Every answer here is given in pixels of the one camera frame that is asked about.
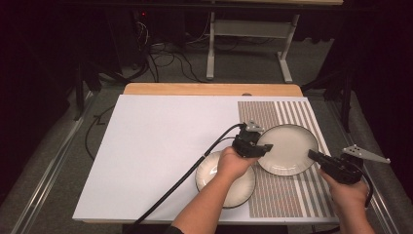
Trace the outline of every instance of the ceramic plate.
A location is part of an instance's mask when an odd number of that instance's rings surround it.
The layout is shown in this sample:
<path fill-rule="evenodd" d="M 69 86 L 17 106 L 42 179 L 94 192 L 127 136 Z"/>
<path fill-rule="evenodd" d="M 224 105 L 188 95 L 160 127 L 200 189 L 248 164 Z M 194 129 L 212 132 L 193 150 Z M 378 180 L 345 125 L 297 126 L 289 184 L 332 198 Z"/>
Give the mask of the ceramic plate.
<path fill-rule="evenodd" d="M 199 191 L 216 175 L 221 151 L 209 154 L 197 168 L 195 180 Z M 249 167 L 246 173 L 231 185 L 224 202 L 224 208 L 235 208 L 246 202 L 255 189 L 255 172 Z"/>
<path fill-rule="evenodd" d="M 298 125 L 279 125 L 269 129 L 257 144 L 274 145 L 258 163 L 265 171 L 277 176 L 293 176 L 306 171 L 314 163 L 308 157 L 309 150 L 319 152 L 316 137 Z"/>

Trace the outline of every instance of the white metal stand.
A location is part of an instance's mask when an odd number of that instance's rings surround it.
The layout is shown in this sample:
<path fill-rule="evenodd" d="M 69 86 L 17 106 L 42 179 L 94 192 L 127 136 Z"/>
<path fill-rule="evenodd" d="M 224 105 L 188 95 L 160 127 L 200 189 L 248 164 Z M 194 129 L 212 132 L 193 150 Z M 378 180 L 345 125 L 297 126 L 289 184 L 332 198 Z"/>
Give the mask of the white metal stand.
<path fill-rule="evenodd" d="M 299 15 L 294 15 L 291 22 L 268 22 L 268 21 L 248 21 L 248 20 L 225 20 L 215 19 L 215 12 L 210 13 L 209 50 L 206 65 L 206 78 L 213 80 L 215 66 L 214 40 L 215 35 L 225 36 L 249 36 L 284 38 L 285 45 L 281 52 L 277 52 L 282 76 L 285 83 L 292 83 L 286 63 L 286 54 L 291 45 Z"/>

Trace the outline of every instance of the black sleeve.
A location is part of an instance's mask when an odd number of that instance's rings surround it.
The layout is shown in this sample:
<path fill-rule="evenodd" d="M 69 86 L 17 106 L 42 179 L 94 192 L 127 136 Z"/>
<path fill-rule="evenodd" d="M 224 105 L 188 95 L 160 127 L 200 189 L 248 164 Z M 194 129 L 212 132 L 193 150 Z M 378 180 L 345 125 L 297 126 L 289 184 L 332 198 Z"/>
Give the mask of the black sleeve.
<path fill-rule="evenodd" d="M 183 232 L 177 227 L 170 226 L 164 234 L 183 234 Z"/>

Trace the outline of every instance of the forearm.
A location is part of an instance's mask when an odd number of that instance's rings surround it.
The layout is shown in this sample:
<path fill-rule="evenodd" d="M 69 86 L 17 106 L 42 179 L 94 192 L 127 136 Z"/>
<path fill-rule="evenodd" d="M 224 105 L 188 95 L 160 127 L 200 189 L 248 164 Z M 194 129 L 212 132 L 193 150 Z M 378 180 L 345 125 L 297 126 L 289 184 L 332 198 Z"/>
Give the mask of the forearm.
<path fill-rule="evenodd" d="M 340 214 L 340 230 L 343 234 L 374 234 L 364 208 Z"/>
<path fill-rule="evenodd" d="M 213 234 L 233 181 L 213 178 L 172 223 L 185 234 Z"/>

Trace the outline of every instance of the hand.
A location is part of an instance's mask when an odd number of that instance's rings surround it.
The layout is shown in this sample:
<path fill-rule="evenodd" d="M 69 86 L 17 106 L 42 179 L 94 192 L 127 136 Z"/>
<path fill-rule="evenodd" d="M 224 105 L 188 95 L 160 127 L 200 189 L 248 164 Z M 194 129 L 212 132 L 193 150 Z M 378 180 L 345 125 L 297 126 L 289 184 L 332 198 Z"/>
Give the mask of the hand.
<path fill-rule="evenodd" d="M 243 176 L 248 167 L 257 160 L 258 158 L 243 158 L 233 147 L 227 147 L 221 152 L 216 176 L 231 179 L 233 182 L 237 178 Z"/>
<path fill-rule="evenodd" d="M 342 184 L 328 175 L 325 171 L 319 170 L 319 174 L 325 179 L 330 187 L 331 197 L 334 202 L 334 212 L 339 217 L 351 215 L 354 211 L 364 211 L 364 204 L 367 199 L 367 186 L 359 181 L 355 184 Z"/>

